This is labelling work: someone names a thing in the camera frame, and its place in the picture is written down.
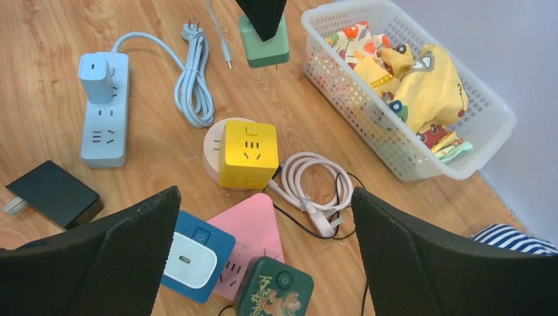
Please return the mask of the white cube charger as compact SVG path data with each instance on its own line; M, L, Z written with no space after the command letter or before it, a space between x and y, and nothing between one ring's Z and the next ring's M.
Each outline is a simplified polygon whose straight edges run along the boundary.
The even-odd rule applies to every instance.
M174 232L164 276L192 289L204 287L215 271L216 253L179 232Z

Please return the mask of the blue cube socket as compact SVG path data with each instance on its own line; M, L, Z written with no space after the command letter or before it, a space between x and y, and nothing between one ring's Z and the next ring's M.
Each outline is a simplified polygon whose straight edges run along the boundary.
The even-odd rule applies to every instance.
M164 275L162 276L161 284L197 303L205 303L210 298L217 284L217 279L236 244L236 239L231 234L186 211L179 211L174 232L190 237L213 250L217 256L217 264L209 282L200 289L188 288Z

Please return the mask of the green USB charger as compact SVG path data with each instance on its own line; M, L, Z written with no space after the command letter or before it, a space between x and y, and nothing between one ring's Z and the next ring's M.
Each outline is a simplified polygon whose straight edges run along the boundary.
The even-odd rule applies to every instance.
M251 68L277 66L289 61L290 44L284 14L276 35L268 41L260 39L243 11L239 16L239 30L245 58Z

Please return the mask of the pink triangular power strip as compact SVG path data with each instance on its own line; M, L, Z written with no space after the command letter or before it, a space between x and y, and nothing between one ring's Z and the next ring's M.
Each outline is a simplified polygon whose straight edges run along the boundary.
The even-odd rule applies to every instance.
M233 300L254 257L267 256L282 263L285 261L274 204L264 193L243 200L211 218L208 223L236 239L236 245L217 279L214 294Z

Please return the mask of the dark green adapter plug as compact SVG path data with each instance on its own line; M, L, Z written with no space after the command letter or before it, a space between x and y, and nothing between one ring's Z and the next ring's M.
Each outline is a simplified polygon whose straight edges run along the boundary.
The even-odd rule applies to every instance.
M314 290L307 273L267 256L254 257L247 267L233 308L239 316L304 316Z

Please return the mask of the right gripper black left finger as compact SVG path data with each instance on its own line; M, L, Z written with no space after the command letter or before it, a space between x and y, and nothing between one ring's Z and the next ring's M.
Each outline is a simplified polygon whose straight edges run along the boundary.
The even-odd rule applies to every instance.
M83 226L1 250L1 314L150 315L180 203L171 186Z

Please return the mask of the yellow cube socket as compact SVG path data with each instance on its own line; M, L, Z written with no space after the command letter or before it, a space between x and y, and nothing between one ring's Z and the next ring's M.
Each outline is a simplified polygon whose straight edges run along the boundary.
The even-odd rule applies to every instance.
M218 156L218 184L224 188L262 190L279 166L273 124L227 120Z

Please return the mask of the light blue charger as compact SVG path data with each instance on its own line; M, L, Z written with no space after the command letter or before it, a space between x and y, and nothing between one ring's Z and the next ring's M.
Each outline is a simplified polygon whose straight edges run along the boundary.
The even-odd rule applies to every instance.
M104 105L113 100L113 75L106 54L82 55L78 77L90 103Z

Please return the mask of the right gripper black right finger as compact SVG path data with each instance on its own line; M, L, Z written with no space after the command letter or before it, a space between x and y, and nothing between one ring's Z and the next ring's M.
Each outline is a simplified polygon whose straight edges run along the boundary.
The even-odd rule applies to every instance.
M556 255L471 240L361 187L351 207L375 314L557 314Z

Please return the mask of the black power adapter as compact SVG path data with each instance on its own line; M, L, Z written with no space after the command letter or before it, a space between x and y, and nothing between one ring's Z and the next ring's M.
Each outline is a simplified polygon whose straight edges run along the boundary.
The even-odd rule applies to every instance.
M2 207L3 212L13 217L32 206L65 230L90 222L104 208L97 192L52 161L27 172L7 189L16 197Z

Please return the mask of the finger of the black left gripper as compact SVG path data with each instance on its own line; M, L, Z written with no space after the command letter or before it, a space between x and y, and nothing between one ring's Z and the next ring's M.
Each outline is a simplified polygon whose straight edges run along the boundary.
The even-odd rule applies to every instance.
M262 41L272 39L284 14L286 0L236 0Z

